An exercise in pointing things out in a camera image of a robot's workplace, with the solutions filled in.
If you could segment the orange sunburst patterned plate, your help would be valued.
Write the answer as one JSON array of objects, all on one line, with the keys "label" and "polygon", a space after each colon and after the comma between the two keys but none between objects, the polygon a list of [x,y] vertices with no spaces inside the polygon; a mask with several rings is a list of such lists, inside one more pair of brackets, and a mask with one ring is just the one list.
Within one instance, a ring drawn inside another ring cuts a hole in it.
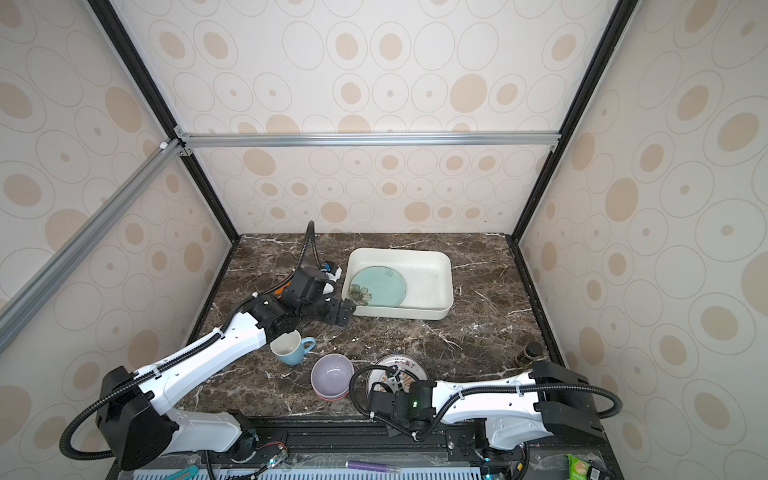
[{"label": "orange sunburst patterned plate", "polygon": [[397,372],[390,375],[383,370],[372,370],[368,373],[367,389],[393,393],[407,392],[415,381],[426,381],[429,376],[421,364],[414,358],[404,354],[390,354],[377,361],[377,365],[396,367]]}]

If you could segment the light green floral plate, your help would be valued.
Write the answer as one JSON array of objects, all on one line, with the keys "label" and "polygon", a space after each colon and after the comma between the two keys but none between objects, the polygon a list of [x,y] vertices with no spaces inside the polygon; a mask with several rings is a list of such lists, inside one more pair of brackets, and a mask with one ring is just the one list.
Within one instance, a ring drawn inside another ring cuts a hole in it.
[{"label": "light green floral plate", "polygon": [[351,280],[348,296],[357,306],[398,307],[405,299],[404,277],[385,266],[371,266],[359,271]]}]

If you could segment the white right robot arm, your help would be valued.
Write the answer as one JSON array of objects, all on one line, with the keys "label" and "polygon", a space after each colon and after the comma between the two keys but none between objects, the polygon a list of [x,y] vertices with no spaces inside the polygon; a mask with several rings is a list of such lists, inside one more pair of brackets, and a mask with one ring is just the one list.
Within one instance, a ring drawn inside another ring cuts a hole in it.
[{"label": "white right robot arm", "polygon": [[370,365],[351,377],[349,399],[363,416],[415,442],[443,425],[481,420],[488,446],[501,451],[545,437],[604,442],[601,421],[623,409],[616,393],[544,360],[513,377],[465,383],[421,380],[403,367]]}]

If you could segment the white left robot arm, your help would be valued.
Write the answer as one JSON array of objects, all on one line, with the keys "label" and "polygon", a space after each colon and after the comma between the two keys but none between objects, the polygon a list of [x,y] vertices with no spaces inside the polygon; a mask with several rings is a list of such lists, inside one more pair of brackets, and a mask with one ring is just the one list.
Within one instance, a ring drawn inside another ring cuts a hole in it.
[{"label": "white left robot arm", "polygon": [[242,460],[253,451],[252,423],[236,411],[183,413],[177,403],[239,358],[293,332],[304,321],[346,326],[356,306],[322,294],[250,297],[221,327],[173,355],[129,372],[118,367],[102,381],[98,400],[67,425],[59,450],[67,458],[116,458],[123,470],[139,469],[170,453],[212,451]]}]

